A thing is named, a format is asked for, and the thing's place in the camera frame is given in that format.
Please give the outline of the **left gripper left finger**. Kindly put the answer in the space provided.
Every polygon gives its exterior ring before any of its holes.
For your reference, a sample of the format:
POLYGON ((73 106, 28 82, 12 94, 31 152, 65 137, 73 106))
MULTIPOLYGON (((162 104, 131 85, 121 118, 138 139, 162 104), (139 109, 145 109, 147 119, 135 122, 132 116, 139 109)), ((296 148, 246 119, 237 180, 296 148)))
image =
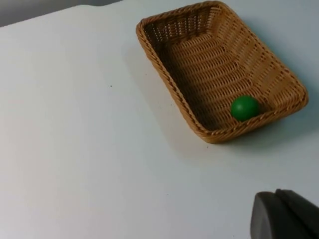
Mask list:
POLYGON ((250 236, 252 239, 312 239, 275 192, 255 195, 250 236))

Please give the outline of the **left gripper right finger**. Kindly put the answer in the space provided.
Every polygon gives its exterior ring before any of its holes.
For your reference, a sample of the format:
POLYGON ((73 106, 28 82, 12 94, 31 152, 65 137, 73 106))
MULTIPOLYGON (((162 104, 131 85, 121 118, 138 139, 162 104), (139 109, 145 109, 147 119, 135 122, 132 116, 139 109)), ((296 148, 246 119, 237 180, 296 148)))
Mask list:
POLYGON ((275 194, 301 222, 313 239, 319 238, 319 208, 293 190, 277 189, 275 194))

